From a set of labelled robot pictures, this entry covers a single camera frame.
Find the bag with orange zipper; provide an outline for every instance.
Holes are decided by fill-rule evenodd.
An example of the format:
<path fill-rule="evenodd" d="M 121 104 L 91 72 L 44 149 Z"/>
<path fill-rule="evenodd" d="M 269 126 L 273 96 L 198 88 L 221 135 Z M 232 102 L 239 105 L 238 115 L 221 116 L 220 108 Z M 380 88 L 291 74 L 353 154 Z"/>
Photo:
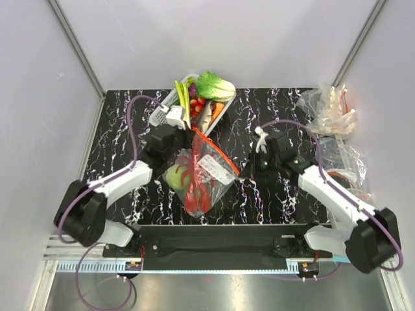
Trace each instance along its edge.
<path fill-rule="evenodd" d="M 232 161 L 199 130 L 192 149 L 182 149 L 163 175 L 187 213 L 201 217 L 228 191 L 239 171 Z"/>

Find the orange zipper seal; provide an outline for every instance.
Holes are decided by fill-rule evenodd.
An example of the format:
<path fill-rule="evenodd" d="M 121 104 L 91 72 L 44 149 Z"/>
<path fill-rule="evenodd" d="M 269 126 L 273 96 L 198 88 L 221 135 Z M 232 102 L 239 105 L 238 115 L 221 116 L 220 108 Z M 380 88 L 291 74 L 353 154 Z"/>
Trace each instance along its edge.
<path fill-rule="evenodd" d="M 211 139 L 207 138 L 201 131 L 199 131 L 197 128 L 193 128 L 193 130 L 201 136 L 208 144 L 210 144 L 225 160 L 228 162 L 228 164 L 234 169 L 234 171 L 239 176 L 239 170 L 238 168 L 233 164 L 233 162 L 226 156 L 226 154 L 223 153 L 221 149 L 217 145 L 215 145 Z"/>

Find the white label on bag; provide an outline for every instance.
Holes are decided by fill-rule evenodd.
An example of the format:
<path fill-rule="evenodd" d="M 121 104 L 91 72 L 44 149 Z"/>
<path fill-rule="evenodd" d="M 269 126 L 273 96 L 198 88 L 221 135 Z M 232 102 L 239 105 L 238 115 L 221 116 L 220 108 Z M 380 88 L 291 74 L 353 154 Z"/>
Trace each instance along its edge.
<path fill-rule="evenodd" d="M 217 163 L 209 154 L 200 159 L 198 164 L 224 185 L 229 185 L 235 179 L 228 170 Z"/>

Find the metal corner post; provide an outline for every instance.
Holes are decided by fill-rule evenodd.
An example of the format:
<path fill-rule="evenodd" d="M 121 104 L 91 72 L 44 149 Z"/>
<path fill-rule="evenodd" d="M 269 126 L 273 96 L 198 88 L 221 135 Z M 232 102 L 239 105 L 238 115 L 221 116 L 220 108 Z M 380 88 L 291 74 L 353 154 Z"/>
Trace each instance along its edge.
<path fill-rule="evenodd" d="M 379 17 L 382 9 L 385 7 L 388 0 L 377 0 L 376 4 L 373 6 L 372 11 L 369 13 L 368 18 L 364 22 L 364 25 L 359 32 L 355 42 L 353 43 L 349 54 L 347 55 L 346 59 L 344 60 L 342 67 L 337 73 L 336 78 L 333 81 L 333 86 L 337 87 L 340 83 L 343 82 L 343 79 L 348 72 L 350 66 L 352 65 L 357 53 L 359 52 L 360 48 L 362 47 L 365 39 L 367 38 L 370 30 L 372 29 L 373 25 L 375 24 L 377 18 Z"/>
<path fill-rule="evenodd" d="M 97 75 L 95 74 L 94 70 L 92 69 L 91 64 L 88 62 L 82 47 L 80 46 L 75 33 L 73 32 L 71 25 L 69 24 L 64 11 L 62 10 L 61 6 L 59 5 L 58 0 L 46 0 L 46 2 L 51 7 L 53 14 L 56 17 L 62 31 L 64 32 L 68 43 L 72 47 L 75 55 L 77 56 L 82 68 L 85 70 L 86 75 L 89 78 L 89 81 L 92 83 L 92 86 L 96 90 L 100 99 L 103 99 L 105 96 L 105 90 L 102 88 L 101 83 L 99 82 Z"/>

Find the green vegetable in bag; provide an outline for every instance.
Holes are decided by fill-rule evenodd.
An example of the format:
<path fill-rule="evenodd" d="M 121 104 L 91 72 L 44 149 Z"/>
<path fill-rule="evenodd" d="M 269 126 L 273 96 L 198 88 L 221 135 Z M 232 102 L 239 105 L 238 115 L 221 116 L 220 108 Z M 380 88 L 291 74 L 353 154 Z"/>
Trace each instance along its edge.
<path fill-rule="evenodd" d="M 227 102 L 236 94 L 235 86 L 231 82 L 225 81 L 209 71 L 199 76 L 196 89 L 199 97 L 216 102 Z"/>

